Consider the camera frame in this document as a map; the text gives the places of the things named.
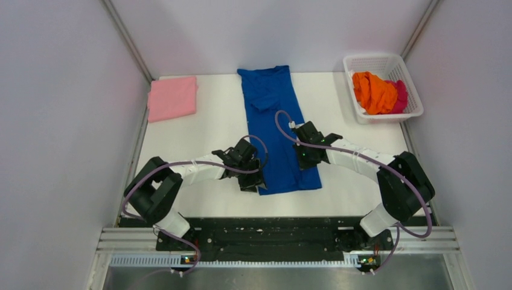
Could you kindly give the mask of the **blue printed t shirt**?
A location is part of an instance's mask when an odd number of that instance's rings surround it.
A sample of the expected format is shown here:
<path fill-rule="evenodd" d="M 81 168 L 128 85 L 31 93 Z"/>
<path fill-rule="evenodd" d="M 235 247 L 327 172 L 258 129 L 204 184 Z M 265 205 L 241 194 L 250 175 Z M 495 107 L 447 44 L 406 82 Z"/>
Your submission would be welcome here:
<path fill-rule="evenodd" d="M 303 123 L 302 115 L 287 65 L 268 69 L 241 69 L 237 74 L 242 81 L 248 132 L 257 136 L 258 157 L 267 160 L 262 174 L 265 188 L 262 196 L 300 190 L 317 190 L 322 187 L 318 169 L 301 170 L 293 143 L 285 136 L 293 136 L 289 121 L 281 114 L 286 111 L 291 119 Z"/>

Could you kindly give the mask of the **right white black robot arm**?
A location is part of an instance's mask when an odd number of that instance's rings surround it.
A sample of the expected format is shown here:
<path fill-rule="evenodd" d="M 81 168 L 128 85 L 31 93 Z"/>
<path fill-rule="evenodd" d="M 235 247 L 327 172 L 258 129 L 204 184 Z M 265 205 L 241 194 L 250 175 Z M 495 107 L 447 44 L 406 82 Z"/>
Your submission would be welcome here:
<path fill-rule="evenodd" d="M 435 196 L 435 189 L 417 157 L 407 151 L 390 155 L 358 146 L 338 134 L 323 135 L 308 121 L 289 123 L 297 142 L 293 145 L 302 170 L 320 163 L 341 166 L 366 176 L 379 186 L 381 203 L 359 222 L 354 241 L 362 249 L 378 242 L 379 234 L 408 221 Z"/>

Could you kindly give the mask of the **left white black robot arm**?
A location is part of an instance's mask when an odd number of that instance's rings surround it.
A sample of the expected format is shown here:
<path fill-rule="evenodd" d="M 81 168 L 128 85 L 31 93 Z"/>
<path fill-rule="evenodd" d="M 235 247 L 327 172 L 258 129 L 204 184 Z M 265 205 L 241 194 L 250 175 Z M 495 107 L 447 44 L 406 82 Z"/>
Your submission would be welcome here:
<path fill-rule="evenodd" d="M 263 146 L 259 158 L 253 138 L 246 135 L 235 146 L 214 150 L 199 158 L 165 162 L 161 157 L 150 158 L 124 191 L 121 211 L 128 217 L 140 219 L 159 231 L 171 234 L 170 240 L 180 250 L 193 244 L 190 223 L 173 208 L 179 190 L 195 183 L 235 178 L 243 192 L 266 188 L 263 168 L 269 152 Z"/>

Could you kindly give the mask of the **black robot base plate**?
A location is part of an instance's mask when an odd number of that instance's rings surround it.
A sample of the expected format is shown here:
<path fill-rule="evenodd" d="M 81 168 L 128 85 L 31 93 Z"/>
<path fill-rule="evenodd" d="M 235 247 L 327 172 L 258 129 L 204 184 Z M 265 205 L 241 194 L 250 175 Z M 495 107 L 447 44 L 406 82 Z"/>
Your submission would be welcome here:
<path fill-rule="evenodd" d="M 193 217 L 181 241 L 158 234 L 157 251 L 198 248 L 200 261 L 341 261 L 350 253 L 391 250 L 391 232 L 367 237 L 359 217 Z"/>

